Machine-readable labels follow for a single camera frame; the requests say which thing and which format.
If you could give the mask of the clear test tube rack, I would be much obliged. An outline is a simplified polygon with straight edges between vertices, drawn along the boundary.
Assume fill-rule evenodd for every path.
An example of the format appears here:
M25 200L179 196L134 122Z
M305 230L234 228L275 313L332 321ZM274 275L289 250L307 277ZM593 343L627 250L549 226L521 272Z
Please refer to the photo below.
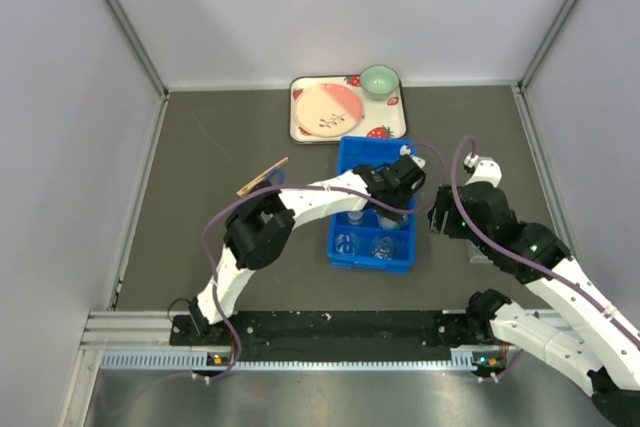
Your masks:
M469 262L472 264L486 264L490 263L490 259L484 255L480 249L475 246L473 243L468 242L468 254L469 254Z

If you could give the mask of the clear glass flask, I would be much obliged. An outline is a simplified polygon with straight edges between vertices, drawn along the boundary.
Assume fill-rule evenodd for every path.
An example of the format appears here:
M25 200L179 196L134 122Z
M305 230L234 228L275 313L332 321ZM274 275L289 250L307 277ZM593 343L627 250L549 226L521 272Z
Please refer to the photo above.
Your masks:
M391 235L378 235L372 239L371 255L379 260L395 260L401 255L401 242Z

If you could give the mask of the small clear glass dish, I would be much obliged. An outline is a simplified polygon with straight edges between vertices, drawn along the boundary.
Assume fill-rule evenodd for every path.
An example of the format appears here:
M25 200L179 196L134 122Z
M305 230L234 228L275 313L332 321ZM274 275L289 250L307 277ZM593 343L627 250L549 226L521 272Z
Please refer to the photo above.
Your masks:
M347 213L347 220L350 225L359 226L363 222L363 211L351 211Z

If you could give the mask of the blue plastic bin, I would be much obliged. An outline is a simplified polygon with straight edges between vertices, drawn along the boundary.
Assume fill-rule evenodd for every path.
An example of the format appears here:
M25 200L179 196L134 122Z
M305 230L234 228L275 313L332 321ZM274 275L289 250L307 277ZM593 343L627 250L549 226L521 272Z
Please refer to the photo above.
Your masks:
M400 148L409 143L403 139L375 139L369 137L344 137L340 142L337 172L342 174L360 164L380 167L392 164L400 157ZM409 216L409 222L399 230L384 230L378 226L376 212L365 210L363 222L359 226L350 225L347 212L334 215L330 219L327 254L334 267L346 269L368 269L393 274L406 274L416 258L416 219ZM359 251L355 256L338 255L334 250L334 239L338 233L354 232L360 239ZM401 255L395 260L379 260L371 255L371 242L375 236L391 235L401 242Z

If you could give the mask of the wooden tweezers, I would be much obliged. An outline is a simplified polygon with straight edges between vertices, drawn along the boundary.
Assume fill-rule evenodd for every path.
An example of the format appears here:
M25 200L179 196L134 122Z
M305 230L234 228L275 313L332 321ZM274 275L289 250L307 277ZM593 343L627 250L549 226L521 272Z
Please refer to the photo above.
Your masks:
M245 184L243 187L241 187L237 192L236 195L239 198L242 198L244 196L246 196L247 194L249 194L260 182L265 181L269 178L269 176L276 170L280 169L281 167L283 167L287 162L289 161L289 157L285 156L282 159L278 160L277 162L275 162L273 165L271 165L270 167L268 167L267 169L265 169L263 172L261 172L260 174L258 174L256 177L254 177L252 180L250 180L247 184Z

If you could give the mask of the plastic bag with contents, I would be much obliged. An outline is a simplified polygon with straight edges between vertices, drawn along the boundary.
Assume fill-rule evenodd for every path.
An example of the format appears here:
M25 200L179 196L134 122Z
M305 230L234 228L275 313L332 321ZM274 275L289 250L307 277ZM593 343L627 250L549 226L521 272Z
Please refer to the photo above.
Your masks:
M402 216L399 220L393 220L387 217L384 217L380 214L377 215L378 225L381 229L384 230L399 230L401 229L407 221L406 216Z

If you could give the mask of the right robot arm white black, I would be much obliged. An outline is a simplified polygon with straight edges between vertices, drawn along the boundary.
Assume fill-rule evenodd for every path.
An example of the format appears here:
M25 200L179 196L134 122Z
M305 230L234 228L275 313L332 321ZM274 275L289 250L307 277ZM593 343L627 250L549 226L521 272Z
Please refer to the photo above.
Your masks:
M473 295L467 308L474 340L519 347L571 380L613 425L638 425L639 330L549 228L518 220L505 194L489 182L441 186L428 219L432 231L478 247L570 328L555 328L487 290Z

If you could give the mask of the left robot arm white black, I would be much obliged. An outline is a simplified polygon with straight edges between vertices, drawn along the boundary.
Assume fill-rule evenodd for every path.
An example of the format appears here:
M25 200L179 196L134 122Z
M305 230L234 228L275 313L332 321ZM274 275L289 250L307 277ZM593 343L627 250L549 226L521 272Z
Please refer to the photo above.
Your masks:
M401 221L413 212L409 204L426 181L425 166L424 159L403 153L391 164L361 164L308 185L263 182L223 209L202 233L207 241L209 228L224 222L220 257L205 251L212 275L189 305L194 334L209 344L224 337L226 323L249 280L279 258L295 229L343 212L367 210Z

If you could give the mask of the strawberry pattern tray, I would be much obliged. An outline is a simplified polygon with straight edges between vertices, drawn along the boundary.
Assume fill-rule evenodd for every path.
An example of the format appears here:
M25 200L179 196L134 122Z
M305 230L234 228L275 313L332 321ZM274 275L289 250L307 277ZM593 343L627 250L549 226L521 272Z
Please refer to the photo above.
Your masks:
M395 139L407 132L403 94L374 98L357 75L298 77L290 84L290 137L302 144L345 136Z

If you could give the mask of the pink cream plate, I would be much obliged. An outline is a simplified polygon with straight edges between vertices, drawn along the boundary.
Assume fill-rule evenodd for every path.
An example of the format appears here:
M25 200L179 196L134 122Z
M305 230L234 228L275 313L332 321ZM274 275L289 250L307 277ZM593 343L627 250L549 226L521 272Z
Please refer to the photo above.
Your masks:
M364 115L360 97L349 87L320 83L293 92L293 116L311 136L338 138L359 125Z

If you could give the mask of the green ceramic bowl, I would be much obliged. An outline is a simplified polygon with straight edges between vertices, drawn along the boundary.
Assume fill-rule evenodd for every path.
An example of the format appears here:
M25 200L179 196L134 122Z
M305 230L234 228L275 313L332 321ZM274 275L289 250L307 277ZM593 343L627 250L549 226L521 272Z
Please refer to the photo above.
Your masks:
M365 95L383 100L390 97L400 85L398 74L384 65L374 65L360 73L360 84Z

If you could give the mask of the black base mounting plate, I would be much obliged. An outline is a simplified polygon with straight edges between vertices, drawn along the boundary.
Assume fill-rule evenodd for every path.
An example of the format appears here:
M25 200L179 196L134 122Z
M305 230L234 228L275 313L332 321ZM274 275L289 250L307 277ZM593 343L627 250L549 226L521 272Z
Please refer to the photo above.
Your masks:
M242 361L445 360L452 348L496 345L464 313L244 311L231 317Z

